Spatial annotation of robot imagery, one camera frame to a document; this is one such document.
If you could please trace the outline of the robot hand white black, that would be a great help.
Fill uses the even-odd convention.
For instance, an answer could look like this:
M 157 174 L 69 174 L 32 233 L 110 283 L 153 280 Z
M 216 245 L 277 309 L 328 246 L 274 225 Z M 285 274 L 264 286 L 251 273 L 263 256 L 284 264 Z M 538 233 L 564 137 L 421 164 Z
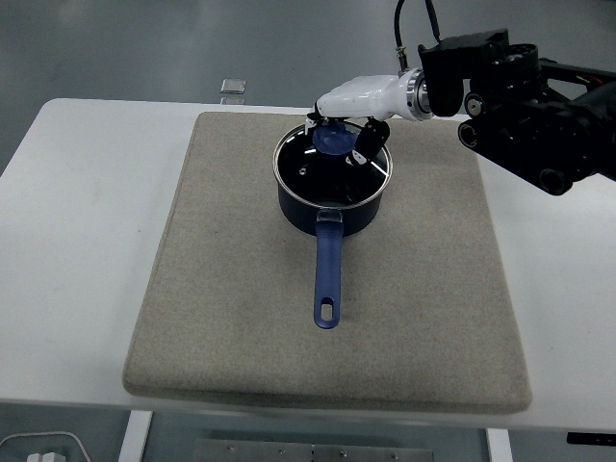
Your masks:
M 354 167 L 370 163 L 389 138 L 386 120 L 400 116 L 415 118 L 415 90 L 411 85 L 412 70 L 397 75 L 355 77 L 321 96 L 306 116 L 304 134 L 312 136 L 326 119 L 362 118 L 376 126 L 364 127 L 353 148 L 346 154 L 346 162 Z

